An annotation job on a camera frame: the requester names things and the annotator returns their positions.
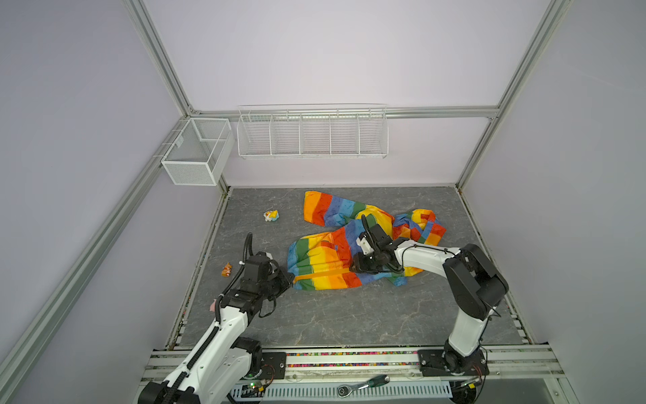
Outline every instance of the gray marble floor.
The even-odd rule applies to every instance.
[[[417,208],[432,209],[446,228],[440,246],[477,243],[468,216],[450,187],[383,187],[316,189],[380,207],[391,214]],[[218,230],[211,258],[194,296],[182,337],[194,345],[213,320],[209,306],[230,278],[222,268],[230,262],[236,271],[247,232],[253,232],[253,251],[271,253],[287,263],[287,249],[305,235],[334,230],[303,220],[307,189],[233,189]],[[280,218],[265,222],[262,214],[277,209]],[[489,345],[520,344],[507,307],[498,309],[484,333]],[[386,279],[354,289],[288,290],[269,317],[256,317],[243,335],[263,346],[295,345],[443,345],[453,328],[457,305],[445,279],[429,272],[408,278],[396,287]]]

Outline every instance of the vent grille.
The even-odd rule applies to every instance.
[[[364,388],[349,397],[341,398],[337,389],[343,383],[280,383],[265,391],[262,401],[370,401],[374,399],[451,398],[447,381],[392,381],[381,387]],[[231,395],[236,401],[258,401],[260,398],[242,398],[242,386],[236,385]]]

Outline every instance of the white wire basket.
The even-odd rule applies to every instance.
[[[240,107],[238,154],[242,158],[388,155],[385,105],[270,107],[276,108]]]
[[[176,185],[215,186],[234,143],[228,119],[189,118],[161,163]]]

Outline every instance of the black bracket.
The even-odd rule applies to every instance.
[[[276,372],[273,377],[276,379],[285,378],[285,370],[287,368],[287,354],[285,352],[263,352],[262,353],[262,364],[261,370],[262,373],[258,379],[271,379],[272,369],[269,366],[273,367],[273,370]]]
[[[443,357],[444,352],[443,349],[420,349],[417,351],[419,370],[422,371],[422,376],[453,376],[453,373],[446,367],[446,360]],[[489,374],[489,367],[480,349],[477,349],[465,359],[468,360],[468,364],[461,369],[464,376],[478,376],[480,374],[486,376]]]

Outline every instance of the white wall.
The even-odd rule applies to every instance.
[[[243,160],[231,153],[232,186],[454,184],[484,132],[486,118],[394,119],[386,158]]]
[[[0,4],[0,359],[177,122],[118,0]]]
[[[218,203],[161,173],[14,404],[130,403],[166,342]]]
[[[495,105],[549,0],[147,0],[195,109]]]
[[[179,113],[118,0],[3,1],[0,72],[2,360]],[[162,173],[16,403],[132,399],[217,198]]]
[[[643,402],[646,4],[575,1],[466,198],[580,402]]]

